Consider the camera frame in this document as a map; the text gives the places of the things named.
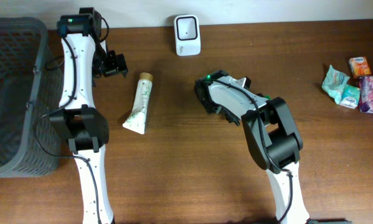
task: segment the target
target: teal wrapper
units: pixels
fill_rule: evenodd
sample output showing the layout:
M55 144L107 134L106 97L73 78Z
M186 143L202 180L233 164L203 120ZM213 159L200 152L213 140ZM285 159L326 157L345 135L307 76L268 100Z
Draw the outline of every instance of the teal wrapper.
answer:
M349 77L343 72L339 72L330 65L326 78L323 81L322 89L340 104L344 87L347 85Z
M360 88L346 85L342 93L340 106L345 106L351 109L355 109L358 106L360 95L361 95Z

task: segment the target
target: plastic wrapper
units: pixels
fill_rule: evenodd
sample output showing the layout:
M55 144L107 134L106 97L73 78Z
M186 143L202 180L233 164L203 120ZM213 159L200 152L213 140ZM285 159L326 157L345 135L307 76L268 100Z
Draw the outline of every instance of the plastic wrapper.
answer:
M361 90L354 86L346 85L342 93L340 106L355 109L359 104Z
M329 94L337 104L340 104L344 87L347 85L349 77L343 72L339 72L330 65L326 78L322 83L322 89Z
M359 86L361 88L360 111L363 113L373 113L373 76L361 78Z
M349 66L354 78L371 75L371 69L367 63L366 57L356 57L349 59Z

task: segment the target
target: wooden desk surface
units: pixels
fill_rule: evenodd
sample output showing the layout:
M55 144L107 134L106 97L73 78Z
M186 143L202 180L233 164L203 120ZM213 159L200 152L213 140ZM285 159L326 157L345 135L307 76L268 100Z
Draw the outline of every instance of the wooden desk surface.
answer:
M130 70L96 80L95 104L110 124L106 180L118 223L233 223L275 216L266 173L243 128L207 115L194 81L223 69L251 90L286 100L304 141L300 182L312 218L373 223L373 115L338 106L321 89L327 67L350 74L366 56L373 20L202 26L200 55L178 57L171 27L112 29L109 48ZM62 47L54 32L50 47ZM122 128L140 72L154 75L146 134ZM81 223L74 161L52 175L0 179L0 223Z

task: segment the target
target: white plastic casing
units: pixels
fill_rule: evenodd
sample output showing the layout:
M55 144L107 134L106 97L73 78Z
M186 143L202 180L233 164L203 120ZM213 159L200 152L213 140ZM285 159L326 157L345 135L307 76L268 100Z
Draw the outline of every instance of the white plastic casing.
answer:
M175 17L175 45L179 56L197 55L201 50L199 20L193 15Z
M95 53L95 42L90 35L83 36L82 34L69 34L66 37L68 43L73 48L75 55L75 63L77 66L77 87L75 99L71 104L66 106L66 110L78 109L82 105L88 107L95 107L92 97L92 59ZM103 49L106 49L105 41L101 43ZM69 96L72 94L74 84L74 70L73 60L67 44L62 40L62 45L65 55L65 68L64 68L64 87L62 92L62 99L59 106L64 105ZM98 189L98 202L100 210L100 219L102 224L111 224L114 219L113 210L110 207L109 198L107 195L106 176L105 176L105 152L106 146L102 145L99 152L93 150L81 150L76 156L83 157L89 160L92 167L93 175L97 183ZM80 174L82 199L84 205L83 224L96 224L97 207L95 188L93 186L91 173L83 161L76 159L78 172Z
M281 224L305 224L309 219L309 214L305 209L303 195L301 193L300 181L298 179L298 168L300 164L297 162L288 164L285 169L293 173L293 202L287 213L286 218ZM289 197L290 197L290 180L285 172L274 174L267 170L269 181L271 183L273 196L276 202L276 217L279 220L286 212Z

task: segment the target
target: wire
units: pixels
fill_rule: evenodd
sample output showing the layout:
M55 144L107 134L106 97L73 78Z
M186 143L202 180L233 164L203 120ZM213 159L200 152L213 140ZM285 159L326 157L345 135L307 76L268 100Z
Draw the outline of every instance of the wire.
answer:
M48 68L48 64L50 64L50 63L52 63L52 62L54 62L54 61L56 61L57 59L60 59L60 58L63 58L63 60L62 60L62 62L61 62L58 66L55 66L55 67L53 67L53 68ZM64 55L61 55L61 56L58 56L58 57L56 57L56 58L54 58L54 59L49 60L48 62L46 62L46 63L45 63L45 69L46 69L47 71L54 71L54 70L60 68L60 66L62 66L63 63L64 63Z
M49 115L52 115L56 112L58 112L59 110L61 109L64 109L66 106L68 106L69 104L71 104L71 102L73 101L73 99L75 98L75 92L76 92L76 89L77 89L77 66L75 64L75 55L74 55L74 52L70 46L70 44L68 43L67 39L60 35L59 36L63 39L63 41L66 43L71 55L72 55L72 60L73 60L73 71L74 71L74 81L73 81L73 90L72 90L72 94L71 96L69 97L68 101L60 106L59 108L55 109L55 110L52 110L51 112L48 112L42 116L40 116L37 121L35 121L34 125L33 125L33 133L34 133L34 138L35 140L37 141L37 144L38 146L48 155L50 156L53 156L53 157L58 157L58 158L62 158L62 159L80 159L81 161L83 161L84 163L86 163L90 173L91 173L91 178L92 178L92 182L93 182L93 186L95 188L95 197L96 197L96 205L97 205L97 218L98 218L98 224L102 224L102 221L100 220L100 213L99 213L99 196L98 196L98 187L97 187L97 183L96 183L96 180L95 180L95 176L93 175L93 171L92 171L92 167L89 163L89 161L86 159L86 158L83 158L83 157L80 157L80 156L62 156L62 155L55 155L55 154L52 154L50 152L48 152L41 144L41 142L38 140L38 136L37 136L37 125L38 123L48 117Z
M101 78L102 77L102 69L99 67L99 74L95 73L95 69L92 64L92 78Z
M266 157L268 158L269 163L271 164L271 166L273 166L274 168L276 168L276 169L278 169L280 171L286 172L287 176L289 177L289 181L290 181L290 197L289 197L289 201L288 201L288 205L287 205L286 211L285 211L285 213L282 215L282 217L278 221L279 223L281 223L281 221L283 221L286 218L287 213L290 210L291 204L293 202L293 174L291 173L291 171L289 169L284 169L284 168L278 167L274 163L274 161L272 160L272 158L270 157L270 155L269 155L269 153L267 151L267 145L265 144L265 139L263 137L262 119L261 119L261 116L260 116L260 108L258 107L257 102L249 94L247 94L246 92L244 92L240 88L237 88L236 86L233 86L231 84L225 83L225 82L220 81L220 80L213 80L213 82L217 82L217 83L223 84L223 85L225 85L225 86L227 86L229 88L233 88L235 90L238 90L238 91L242 92L254 104L255 111L257 113L257 118L258 118L258 128L260 130L260 138L261 138L261 143L262 143L263 151L264 151Z
M105 21L105 24L106 24L106 27L107 27L107 32L106 32L105 37L102 40L99 40L99 42L101 42L101 43L106 40L107 36L109 35L109 30L110 30L109 24L107 24L106 19L102 17L102 20Z

